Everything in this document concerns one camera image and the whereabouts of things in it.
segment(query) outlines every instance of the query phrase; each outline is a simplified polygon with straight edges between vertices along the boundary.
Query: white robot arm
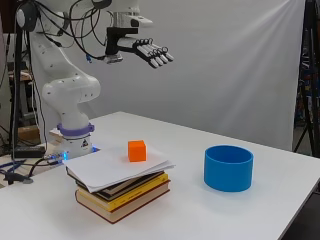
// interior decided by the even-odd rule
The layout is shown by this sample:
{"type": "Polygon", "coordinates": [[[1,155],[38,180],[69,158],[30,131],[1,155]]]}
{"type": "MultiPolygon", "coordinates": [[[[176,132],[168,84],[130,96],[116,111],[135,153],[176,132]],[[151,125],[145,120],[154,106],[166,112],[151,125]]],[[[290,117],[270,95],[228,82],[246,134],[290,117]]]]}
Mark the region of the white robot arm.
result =
{"type": "Polygon", "coordinates": [[[79,111],[78,104],[98,97],[100,84],[70,62],[58,37],[71,36],[88,58],[108,64],[122,61],[121,51],[136,54],[153,68],[173,61],[168,49],[155,45],[152,39],[127,36],[138,34],[139,27],[152,26],[151,20],[140,16],[138,0],[29,0],[19,7],[16,17],[22,30],[31,33],[33,56],[39,59],[48,76],[49,83],[44,86],[42,96],[61,117],[58,129],[64,140],[57,152],[68,158],[92,152],[90,133],[94,126],[79,111]],[[87,18],[90,10],[91,14],[101,10],[110,12],[113,26],[107,28],[105,54],[93,56],[79,42],[72,24],[79,21],[74,18],[75,8],[89,9],[87,18]]]}

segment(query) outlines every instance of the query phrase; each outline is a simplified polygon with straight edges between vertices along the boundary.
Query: stack of books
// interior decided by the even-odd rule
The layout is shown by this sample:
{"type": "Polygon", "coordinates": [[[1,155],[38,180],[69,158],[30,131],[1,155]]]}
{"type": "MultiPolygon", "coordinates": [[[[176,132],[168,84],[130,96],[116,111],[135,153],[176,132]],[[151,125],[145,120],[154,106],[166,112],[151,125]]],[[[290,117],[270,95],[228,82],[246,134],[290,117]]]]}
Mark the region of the stack of books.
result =
{"type": "Polygon", "coordinates": [[[93,193],[68,167],[67,174],[78,186],[77,202],[112,224],[170,191],[169,177],[163,171],[131,178],[93,193]]]}

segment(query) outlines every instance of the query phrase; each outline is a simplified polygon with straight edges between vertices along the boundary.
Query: wooden cube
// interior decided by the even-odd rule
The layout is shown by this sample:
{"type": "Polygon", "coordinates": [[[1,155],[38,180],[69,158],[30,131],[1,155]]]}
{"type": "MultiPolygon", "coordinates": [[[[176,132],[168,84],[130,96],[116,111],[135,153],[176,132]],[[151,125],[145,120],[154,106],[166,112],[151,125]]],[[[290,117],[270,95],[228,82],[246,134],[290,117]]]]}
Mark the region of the wooden cube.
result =
{"type": "Polygon", "coordinates": [[[130,141],[128,143],[128,157],[130,162],[146,161],[147,147],[144,141],[130,141]]]}

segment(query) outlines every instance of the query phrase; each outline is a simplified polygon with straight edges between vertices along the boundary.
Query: white wall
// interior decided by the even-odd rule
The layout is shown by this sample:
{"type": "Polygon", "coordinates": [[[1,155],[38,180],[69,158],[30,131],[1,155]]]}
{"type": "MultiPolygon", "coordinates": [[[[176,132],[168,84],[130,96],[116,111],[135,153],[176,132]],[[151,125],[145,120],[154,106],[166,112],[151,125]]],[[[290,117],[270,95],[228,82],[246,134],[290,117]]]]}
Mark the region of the white wall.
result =
{"type": "MultiPolygon", "coordinates": [[[[101,81],[101,96],[82,106],[90,117],[125,111],[291,149],[304,1],[141,0],[140,5],[155,23],[141,37],[167,46],[176,60],[154,70],[124,54],[122,64],[108,66],[86,63],[76,47],[67,50],[76,65],[101,81]]],[[[107,25],[99,24],[101,35],[107,25]]],[[[104,51],[92,39],[86,43],[95,53],[104,51]]],[[[47,116],[48,128],[56,125],[58,120],[47,116]]]]}

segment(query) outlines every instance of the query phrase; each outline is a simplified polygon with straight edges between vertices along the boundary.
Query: blue bowl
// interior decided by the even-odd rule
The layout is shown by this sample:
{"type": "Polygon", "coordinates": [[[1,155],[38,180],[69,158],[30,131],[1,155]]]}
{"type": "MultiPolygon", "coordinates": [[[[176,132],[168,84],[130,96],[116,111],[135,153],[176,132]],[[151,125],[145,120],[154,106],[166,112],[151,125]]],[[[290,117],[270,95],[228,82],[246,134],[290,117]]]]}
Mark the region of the blue bowl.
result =
{"type": "Polygon", "coordinates": [[[204,181],[223,192],[241,192],[251,187],[253,154],[235,146],[215,146],[206,150],[204,181]]]}

